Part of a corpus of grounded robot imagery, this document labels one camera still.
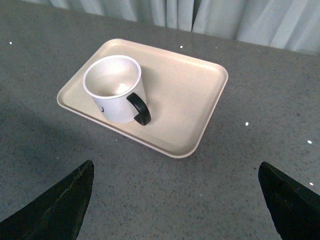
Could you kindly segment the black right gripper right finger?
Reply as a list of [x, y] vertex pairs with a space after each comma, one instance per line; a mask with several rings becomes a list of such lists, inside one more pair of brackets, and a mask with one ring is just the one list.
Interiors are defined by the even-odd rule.
[[320, 238], [320, 196], [268, 162], [258, 180], [276, 231], [283, 240]]

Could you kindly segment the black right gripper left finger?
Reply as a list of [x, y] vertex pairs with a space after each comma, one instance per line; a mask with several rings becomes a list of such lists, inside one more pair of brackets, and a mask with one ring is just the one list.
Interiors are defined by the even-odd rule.
[[2, 240], [75, 240], [93, 188], [94, 164], [72, 173], [0, 223]]

